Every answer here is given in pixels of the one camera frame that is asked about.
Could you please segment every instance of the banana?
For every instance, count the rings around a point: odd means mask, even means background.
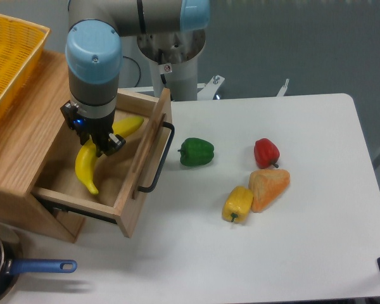
[[[124,118],[113,124],[114,134],[127,137],[138,130],[143,122],[144,118],[140,116]],[[96,145],[89,139],[81,147],[75,161],[75,173],[78,180],[83,183],[93,195],[99,193],[93,183],[94,167],[96,166],[97,159]]]

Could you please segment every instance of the gray floor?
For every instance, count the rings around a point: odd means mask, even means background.
[[[356,102],[369,153],[375,153],[380,145],[380,0],[211,4],[199,82],[224,76],[225,98],[275,96],[286,78],[290,95],[347,93]],[[0,13],[50,27],[46,47],[63,52],[67,0],[1,1]],[[134,39],[122,40],[125,54],[142,68],[139,85],[150,86],[148,66]],[[127,62],[120,85],[133,86],[137,77],[136,66]],[[376,175],[380,186],[380,167]]]

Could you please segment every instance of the label sticker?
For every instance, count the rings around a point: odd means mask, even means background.
[[[167,74],[167,73],[172,73],[172,64],[171,63],[164,63],[162,65],[159,65],[159,73],[162,74]]]

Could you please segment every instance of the saucepan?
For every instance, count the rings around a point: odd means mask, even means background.
[[[26,272],[52,272],[69,274],[76,270],[75,260],[44,260],[21,258],[18,236],[0,226],[0,299],[10,291],[19,274]]]

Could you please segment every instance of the bread loaf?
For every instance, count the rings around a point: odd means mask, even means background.
[[[290,184],[290,173],[284,169],[253,171],[249,178],[249,189],[253,192],[251,210],[262,212]]]

